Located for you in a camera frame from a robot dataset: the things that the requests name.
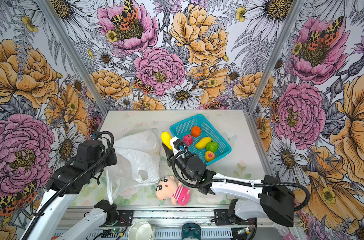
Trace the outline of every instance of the red fruit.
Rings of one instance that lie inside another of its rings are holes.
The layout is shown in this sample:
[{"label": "red fruit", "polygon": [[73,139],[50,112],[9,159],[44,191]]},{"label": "red fruit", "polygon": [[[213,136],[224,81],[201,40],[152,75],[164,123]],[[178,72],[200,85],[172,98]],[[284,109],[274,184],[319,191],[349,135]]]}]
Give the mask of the red fruit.
[{"label": "red fruit", "polygon": [[193,143],[193,136],[191,136],[190,134],[186,135],[183,137],[183,143],[186,146],[190,146]]}]

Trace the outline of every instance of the orange flower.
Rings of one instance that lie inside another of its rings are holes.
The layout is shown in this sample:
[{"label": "orange flower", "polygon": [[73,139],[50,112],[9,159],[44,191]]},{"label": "orange flower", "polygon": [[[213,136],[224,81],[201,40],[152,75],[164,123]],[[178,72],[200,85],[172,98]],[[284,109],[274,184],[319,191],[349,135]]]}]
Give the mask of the orange flower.
[{"label": "orange flower", "polygon": [[265,151],[269,150],[271,144],[271,127],[270,127],[271,119],[262,116],[256,120],[256,127],[259,132],[259,136],[262,139],[263,146],[265,147]]},{"label": "orange flower", "polygon": [[354,182],[364,186],[364,74],[344,87],[344,105],[335,102],[347,117],[337,135],[330,135],[335,153],[343,158],[343,169]]},{"label": "orange flower", "polygon": [[[118,100],[133,93],[130,82],[116,72],[109,72],[107,70],[95,71],[91,74],[91,78],[103,99],[106,96],[110,96]],[[93,98],[89,89],[86,93],[89,98]]]},{"label": "orange flower", "polygon": [[186,75],[194,81],[199,81],[195,89],[201,88],[203,95],[201,98],[201,105],[214,101],[221,93],[226,90],[226,83],[230,82],[227,75],[227,68],[211,68],[208,66],[199,65],[192,67]]},{"label": "orange flower", "polygon": [[2,228],[0,227],[0,240],[16,240],[16,230],[17,227],[5,223]]},{"label": "orange flower", "polygon": [[149,110],[165,110],[165,107],[160,102],[160,100],[156,98],[150,98],[147,95],[144,95],[143,98],[138,98],[139,103],[134,103],[134,110],[139,109],[149,109]]},{"label": "orange flower", "polygon": [[178,40],[175,45],[186,46],[190,51],[190,63],[214,66],[226,55],[229,33],[225,32],[225,28],[202,37],[216,21],[215,16],[207,15],[207,11],[199,5],[194,7],[190,4],[188,16],[181,12],[175,14],[170,34]]},{"label": "orange flower", "polygon": [[78,130],[83,135],[87,135],[88,120],[86,105],[79,98],[70,84],[67,84],[66,90],[62,87],[60,97],[50,98],[48,106],[45,108],[46,123],[48,125],[62,125],[67,131],[71,122],[78,124]]},{"label": "orange flower", "polygon": [[[345,218],[351,218],[352,225],[347,232],[353,233],[359,228],[358,220],[364,218],[364,204],[353,197],[356,193],[351,184],[342,181],[346,171],[327,147],[312,146],[311,152],[310,170],[305,171],[310,179],[307,189],[311,197],[303,210],[319,221],[326,216],[325,224],[330,228],[338,226]],[[294,194],[298,203],[302,203],[305,198],[303,190],[296,189]]]},{"label": "orange flower", "polygon": [[[256,74],[249,74],[240,78],[241,84],[237,84],[234,86],[234,97],[242,97],[246,98],[248,96],[253,96],[256,90],[256,87],[261,80],[262,71],[257,72]],[[261,98],[259,102],[262,104],[264,108],[269,105],[269,101],[273,98],[273,77],[269,77],[269,80],[263,89]]]},{"label": "orange flower", "polygon": [[3,97],[0,104],[7,103],[16,94],[29,99],[33,108],[39,108],[58,93],[57,73],[38,49],[28,46],[27,65],[18,75],[16,49],[19,47],[13,40],[0,43],[0,96]]}]

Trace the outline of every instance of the pink peony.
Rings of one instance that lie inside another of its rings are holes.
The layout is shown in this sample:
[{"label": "pink peony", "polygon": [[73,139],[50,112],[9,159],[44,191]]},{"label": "pink peony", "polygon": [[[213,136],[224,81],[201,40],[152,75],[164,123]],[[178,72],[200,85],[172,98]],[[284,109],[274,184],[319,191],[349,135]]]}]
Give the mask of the pink peony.
[{"label": "pink peony", "polygon": [[185,68],[178,55],[163,48],[147,49],[134,60],[137,77],[145,85],[152,86],[154,94],[163,96],[165,90],[181,85],[185,80]]},{"label": "pink peony", "polygon": [[325,126],[326,113],[321,106],[317,88],[310,83],[290,83],[279,98],[277,135],[289,138],[300,150],[310,147]]},{"label": "pink peony", "polygon": [[48,168],[54,134],[31,115],[14,114],[0,121],[0,197],[21,192],[28,184],[42,187],[52,175]]},{"label": "pink peony", "polygon": [[107,43],[112,44],[113,53],[117,56],[125,56],[133,52],[143,51],[149,46],[156,45],[158,41],[158,22],[156,17],[151,18],[143,4],[138,5],[133,0],[134,7],[138,10],[138,19],[131,23],[128,30],[114,27],[111,17],[121,15],[124,4],[113,5],[113,8],[98,8],[98,24],[102,27],[99,32],[106,35]]},{"label": "pink peony", "polygon": [[324,83],[327,79],[335,74],[342,67],[348,54],[343,54],[346,48],[344,45],[347,41],[350,31],[346,29],[346,18],[343,18],[338,37],[330,45],[319,42],[315,50],[309,49],[309,32],[318,31],[320,34],[327,30],[332,22],[326,23],[326,19],[319,22],[313,17],[303,25],[299,31],[299,36],[295,37],[294,49],[291,58],[285,63],[285,68],[294,76],[299,76],[303,81],[311,81],[315,85]]}]

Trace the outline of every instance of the green fruit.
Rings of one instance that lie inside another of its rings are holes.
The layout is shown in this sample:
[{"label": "green fruit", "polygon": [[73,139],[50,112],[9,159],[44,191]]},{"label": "green fruit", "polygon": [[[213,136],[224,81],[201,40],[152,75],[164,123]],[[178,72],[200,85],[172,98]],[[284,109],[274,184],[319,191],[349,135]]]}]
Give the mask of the green fruit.
[{"label": "green fruit", "polygon": [[212,151],[212,152],[217,151],[218,150],[218,143],[216,143],[216,142],[209,142],[206,145],[206,150],[207,151]]}]

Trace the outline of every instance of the toy fruit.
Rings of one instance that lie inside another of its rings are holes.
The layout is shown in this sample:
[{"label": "toy fruit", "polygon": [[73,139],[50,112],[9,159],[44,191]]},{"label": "toy fruit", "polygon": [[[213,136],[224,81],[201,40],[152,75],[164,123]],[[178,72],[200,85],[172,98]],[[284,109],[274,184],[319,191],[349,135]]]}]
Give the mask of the toy fruit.
[{"label": "toy fruit", "polygon": [[197,142],[197,144],[195,145],[195,147],[197,149],[204,149],[205,146],[211,142],[211,137],[204,137],[202,138],[199,142]]},{"label": "toy fruit", "polygon": [[201,134],[202,130],[200,127],[194,126],[191,128],[191,135],[193,137],[198,137]]},{"label": "toy fruit", "polygon": [[207,145],[206,145],[206,150],[207,151],[212,151],[212,152],[216,152],[218,149],[218,143],[216,142],[209,142]]},{"label": "toy fruit", "polygon": [[205,160],[206,161],[211,161],[211,160],[213,160],[215,158],[215,154],[212,152],[212,151],[207,151],[206,153],[205,153]]},{"label": "toy fruit", "polygon": [[183,137],[183,143],[186,145],[186,146],[190,146],[192,143],[193,143],[193,136],[191,136],[190,134],[186,135]]},{"label": "toy fruit", "polygon": [[165,144],[170,150],[173,150],[173,148],[170,145],[171,136],[168,132],[163,132],[160,135],[160,138],[162,139],[163,144]]}]

